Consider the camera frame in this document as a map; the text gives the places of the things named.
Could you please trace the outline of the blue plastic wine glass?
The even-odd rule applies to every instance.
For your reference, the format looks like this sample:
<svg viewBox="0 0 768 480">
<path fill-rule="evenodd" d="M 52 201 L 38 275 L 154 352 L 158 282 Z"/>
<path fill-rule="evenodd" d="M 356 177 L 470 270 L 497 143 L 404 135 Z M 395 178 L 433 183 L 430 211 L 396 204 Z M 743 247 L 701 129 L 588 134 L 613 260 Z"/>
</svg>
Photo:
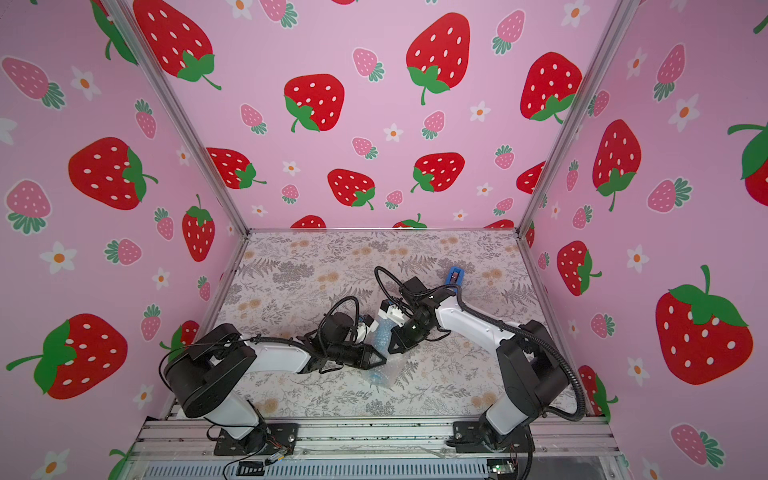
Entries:
<svg viewBox="0 0 768 480">
<path fill-rule="evenodd" d="M 387 358 L 385 365 L 366 372 L 370 383 L 377 388 L 392 389 L 402 369 L 401 356 L 388 352 L 391 333 L 394 327 L 396 326 L 379 322 L 378 328 L 372 336 L 373 347 Z"/>
</svg>

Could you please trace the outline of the clear bubble wrap sheet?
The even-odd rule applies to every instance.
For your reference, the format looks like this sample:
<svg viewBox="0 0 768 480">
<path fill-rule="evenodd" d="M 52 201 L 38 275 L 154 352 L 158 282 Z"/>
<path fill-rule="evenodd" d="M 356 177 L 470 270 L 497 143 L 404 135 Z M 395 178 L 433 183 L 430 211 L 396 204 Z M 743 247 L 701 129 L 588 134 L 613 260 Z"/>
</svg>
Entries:
<svg viewBox="0 0 768 480">
<path fill-rule="evenodd" d="M 363 376 L 377 390 L 393 389 L 406 367 L 409 355 L 409 352 L 401 350 L 396 353 L 389 352 L 390 343 L 394 338 L 393 330 L 401 326 L 400 321 L 404 319 L 404 315 L 392 301 L 384 299 L 375 319 L 375 329 L 368 335 L 367 339 L 386 362 L 364 371 Z"/>
</svg>

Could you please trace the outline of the blue tape dispenser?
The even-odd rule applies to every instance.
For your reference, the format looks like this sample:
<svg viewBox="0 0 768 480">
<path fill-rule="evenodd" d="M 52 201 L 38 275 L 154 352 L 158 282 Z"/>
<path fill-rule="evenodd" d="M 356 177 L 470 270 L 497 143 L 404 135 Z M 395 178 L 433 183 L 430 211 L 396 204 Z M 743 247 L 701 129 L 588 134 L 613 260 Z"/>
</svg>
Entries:
<svg viewBox="0 0 768 480">
<path fill-rule="evenodd" d="M 458 267 L 453 266 L 450 268 L 448 275 L 446 276 L 446 284 L 462 285 L 465 276 L 465 271 Z"/>
</svg>

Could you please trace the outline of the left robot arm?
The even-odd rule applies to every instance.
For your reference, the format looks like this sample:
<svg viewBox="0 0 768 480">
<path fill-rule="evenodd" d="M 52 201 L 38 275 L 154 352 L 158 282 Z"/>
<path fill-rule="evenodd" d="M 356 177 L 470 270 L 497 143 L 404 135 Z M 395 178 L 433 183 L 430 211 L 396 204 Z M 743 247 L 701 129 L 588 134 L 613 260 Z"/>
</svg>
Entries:
<svg viewBox="0 0 768 480">
<path fill-rule="evenodd" d="M 296 339 L 246 338 L 231 323 L 221 324 L 168 360 L 162 378 L 188 418 L 204 418 L 235 441 L 265 437 L 258 409 L 235 392 L 252 373 L 331 373 L 347 366 L 371 370 L 386 364 L 374 346 L 359 342 L 365 331 L 351 316 L 336 312 L 317 329 Z"/>
</svg>

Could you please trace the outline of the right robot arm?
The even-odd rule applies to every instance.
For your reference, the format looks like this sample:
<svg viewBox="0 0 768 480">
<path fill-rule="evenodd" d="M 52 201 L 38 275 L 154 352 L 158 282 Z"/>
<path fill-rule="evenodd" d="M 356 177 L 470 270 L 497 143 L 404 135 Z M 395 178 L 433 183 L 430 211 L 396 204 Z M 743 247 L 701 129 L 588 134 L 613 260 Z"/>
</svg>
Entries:
<svg viewBox="0 0 768 480">
<path fill-rule="evenodd" d="M 537 321 L 505 323 L 464 302 L 459 291 L 447 288 L 409 301 L 384 300 L 378 316 L 396 324 L 388 346 L 391 354 L 413 349 L 438 330 L 458 334 L 495 356 L 503 394 L 478 420 L 481 441 L 493 449 L 510 443 L 514 434 L 547 413 L 569 421 L 584 416 L 581 392 L 576 393 L 573 412 L 551 406 L 566 387 L 579 387 L 578 376 L 553 345 L 546 327 Z"/>
</svg>

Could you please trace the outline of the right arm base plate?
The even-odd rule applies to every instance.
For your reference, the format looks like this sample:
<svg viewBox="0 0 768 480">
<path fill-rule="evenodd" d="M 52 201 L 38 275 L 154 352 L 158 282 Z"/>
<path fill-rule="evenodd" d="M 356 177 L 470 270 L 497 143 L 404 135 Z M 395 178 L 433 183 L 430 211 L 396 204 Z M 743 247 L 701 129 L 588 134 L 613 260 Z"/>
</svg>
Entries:
<svg viewBox="0 0 768 480">
<path fill-rule="evenodd" d="M 445 444 L 459 453 L 533 453 L 535 445 L 528 425 L 519 425 L 506 434 L 486 421 L 457 421 Z"/>
</svg>

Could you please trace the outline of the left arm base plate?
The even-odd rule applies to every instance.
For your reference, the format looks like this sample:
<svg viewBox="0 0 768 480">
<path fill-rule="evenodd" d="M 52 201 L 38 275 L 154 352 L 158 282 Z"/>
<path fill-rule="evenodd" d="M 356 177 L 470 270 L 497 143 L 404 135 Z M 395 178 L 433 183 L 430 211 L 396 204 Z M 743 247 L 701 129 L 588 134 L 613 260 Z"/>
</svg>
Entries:
<svg viewBox="0 0 768 480">
<path fill-rule="evenodd" d="M 292 455 L 298 439 L 299 425 L 284 422 L 262 423 L 241 438 L 235 438 L 233 432 L 239 433 L 241 430 L 242 427 L 221 426 L 215 441 L 214 455 Z"/>
</svg>

